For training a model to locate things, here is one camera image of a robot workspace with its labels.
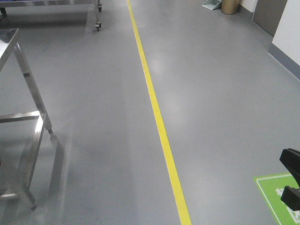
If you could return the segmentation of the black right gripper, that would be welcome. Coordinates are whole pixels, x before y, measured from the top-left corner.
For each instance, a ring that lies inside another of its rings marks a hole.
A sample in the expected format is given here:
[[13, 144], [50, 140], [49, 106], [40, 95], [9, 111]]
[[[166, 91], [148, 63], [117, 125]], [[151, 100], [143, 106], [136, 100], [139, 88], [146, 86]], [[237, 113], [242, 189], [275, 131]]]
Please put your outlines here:
[[[295, 149], [283, 149], [279, 161], [287, 168], [298, 186], [300, 185], [300, 151]], [[300, 210], [300, 188], [285, 186], [281, 195], [281, 201], [291, 210]]]

